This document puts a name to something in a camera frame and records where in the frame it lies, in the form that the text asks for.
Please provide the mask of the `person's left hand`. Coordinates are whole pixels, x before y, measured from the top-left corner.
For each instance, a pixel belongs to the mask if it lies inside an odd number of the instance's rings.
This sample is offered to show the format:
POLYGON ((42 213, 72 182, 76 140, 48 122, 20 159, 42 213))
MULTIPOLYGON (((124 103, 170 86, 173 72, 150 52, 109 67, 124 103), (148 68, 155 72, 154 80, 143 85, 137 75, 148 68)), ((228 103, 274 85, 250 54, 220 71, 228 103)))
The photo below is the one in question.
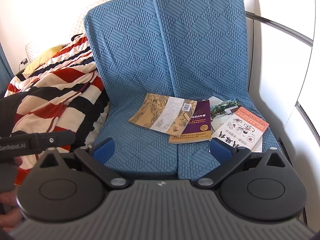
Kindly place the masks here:
POLYGON ((17 199, 16 199, 17 191, 18 191, 18 186, 16 186, 10 192, 1 193, 1 196, 0 196, 1 204, 11 207, 10 211, 8 211, 4 215, 1 215, 0 225, 5 232, 12 231, 14 228, 16 228, 18 225, 22 223, 23 215, 17 204, 17 199))

